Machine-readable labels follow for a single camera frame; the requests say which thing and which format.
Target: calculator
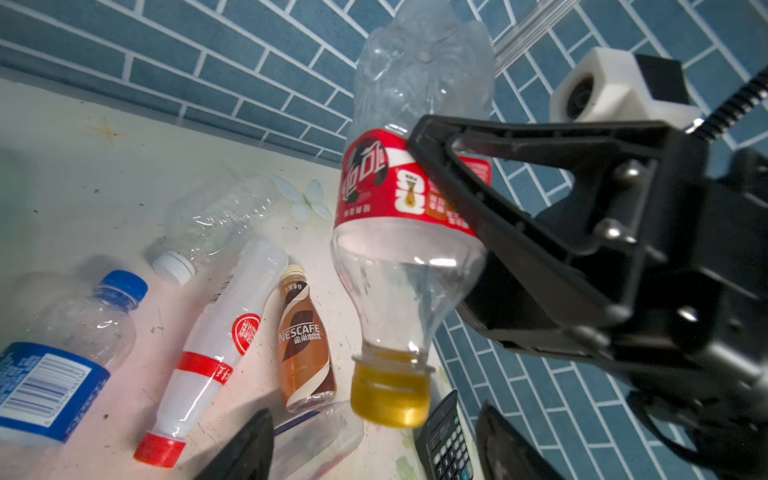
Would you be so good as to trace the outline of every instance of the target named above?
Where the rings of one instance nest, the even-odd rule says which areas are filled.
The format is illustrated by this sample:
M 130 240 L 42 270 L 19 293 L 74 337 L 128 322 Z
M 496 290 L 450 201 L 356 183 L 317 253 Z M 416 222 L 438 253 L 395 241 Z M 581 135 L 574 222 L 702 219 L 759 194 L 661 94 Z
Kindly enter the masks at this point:
M 471 480 L 475 476 L 467 451 L 469 439 L 458 421 L 457 401 L 454 390 L 435 408 L 416 439 L 416 451 L 431 480 Z

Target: black wire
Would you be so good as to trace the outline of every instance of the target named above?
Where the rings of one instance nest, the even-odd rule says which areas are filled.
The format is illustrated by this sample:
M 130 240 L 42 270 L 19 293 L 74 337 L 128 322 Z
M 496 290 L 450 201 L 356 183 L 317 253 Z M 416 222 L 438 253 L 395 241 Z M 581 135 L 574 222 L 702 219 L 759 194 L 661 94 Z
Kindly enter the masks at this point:
M 759 71 L 735 94 L 710 114 L 692 135 L 712 143 L 760 102 L 768 98 L 768 67 Z

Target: barcode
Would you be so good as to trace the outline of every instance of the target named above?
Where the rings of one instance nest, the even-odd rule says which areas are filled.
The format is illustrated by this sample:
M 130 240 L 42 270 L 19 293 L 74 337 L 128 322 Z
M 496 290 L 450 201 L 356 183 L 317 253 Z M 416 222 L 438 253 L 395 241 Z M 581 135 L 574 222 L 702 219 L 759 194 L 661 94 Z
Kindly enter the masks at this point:
M 46 353 L 0 405 L 0 416 L 50 426 L 90 372 L 90 367 Z
M 217 300 L 219 300 L 219 297 L 222 293 L 224 293 L 224 290 L 227 289 L 227 286 L 229 286 L 230 282 L 232 281 L 232 277 L 234 275 L 229 275 L 226 280 L 224 280 L 224 283 L 221 285 L 221 288 L 219 288 L 219 291 L 211 297 L 210 301 L 208 303 L 216 303 Z

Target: brown coffee bottle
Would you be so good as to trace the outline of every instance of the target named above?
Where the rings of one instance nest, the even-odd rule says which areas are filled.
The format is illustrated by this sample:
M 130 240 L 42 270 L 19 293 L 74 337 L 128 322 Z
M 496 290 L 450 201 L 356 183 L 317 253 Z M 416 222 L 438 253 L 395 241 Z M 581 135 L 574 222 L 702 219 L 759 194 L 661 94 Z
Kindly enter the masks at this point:
M 310 299 L 301 265 L 289 265 L 280 281 L 283 317 L 277 331 L 280 387 L 286 409 L 301 413 L 336 397 L 326 329 Z

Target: bottle cap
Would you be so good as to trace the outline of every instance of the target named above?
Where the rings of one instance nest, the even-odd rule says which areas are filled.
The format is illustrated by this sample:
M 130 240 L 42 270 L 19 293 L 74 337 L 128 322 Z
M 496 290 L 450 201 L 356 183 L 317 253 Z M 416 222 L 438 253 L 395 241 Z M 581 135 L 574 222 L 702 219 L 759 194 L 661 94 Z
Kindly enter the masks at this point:
M 429 373 L 408 374 L 356 362 L 350 402 L 362 419 L 395 429 L 414 429 L 429 414 Z
M 194 275 L 194 266 L 184 255 L 168 250 L 152 263 L 154 272 L 166 282 L 184 285 Z
M 139 304 L 144 295 L 147 294 L 147 283 L 144 282 L 138 275 L 134 275 L 131 272 L 125 270 L 112 270 L 104 279 L 99 282 L 96 288 L 107 286 L 126 293 L 132 297 L 136 304 Z
M 156 467 L 173 468 L 176 465 L 181 451 L 186 443 L 178 440 L 166 439 L 154 433 L 147 432 L 144 439 L 136 448 L 134 458 L 139 462 L 148 463 Z
M 303 275 L 304 274 L 304 267 L 299 265 L 298 263 L 291 263 L 289 266 L 286 267 L 286 271 L 283 272 L 283 277 L 280 278 L 280 281 L 285 280 L 287 277 L 291 275 Z

